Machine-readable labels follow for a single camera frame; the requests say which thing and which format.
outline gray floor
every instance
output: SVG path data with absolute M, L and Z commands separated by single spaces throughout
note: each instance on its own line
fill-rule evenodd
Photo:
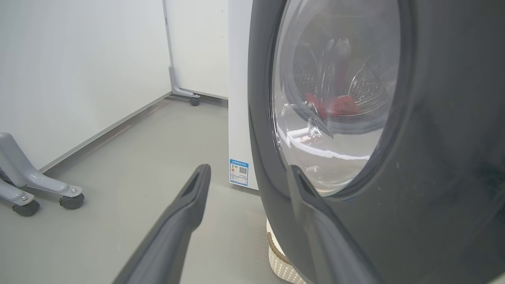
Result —
M 228 183 L 228 161 L 225 107 L 157 103 L 47 172 L 84 188 L 82 208 L 39 192 L 32 217 L 0 205 L 0 282 L 110 283 L 194 168 L 209 163 L 181 283 L 286 283 L 268 264 L 260 197 Z

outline blue label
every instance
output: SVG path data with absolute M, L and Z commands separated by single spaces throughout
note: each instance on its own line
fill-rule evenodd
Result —
M 230 182 L 247 186 L 249 164 L 230 159 Z

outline white appliance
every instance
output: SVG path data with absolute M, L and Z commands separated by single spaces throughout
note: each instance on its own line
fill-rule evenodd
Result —
M 252 6 L 253 0 L 228 1 L 229 181 L 258 190 L 247 109 L 247 61 Z

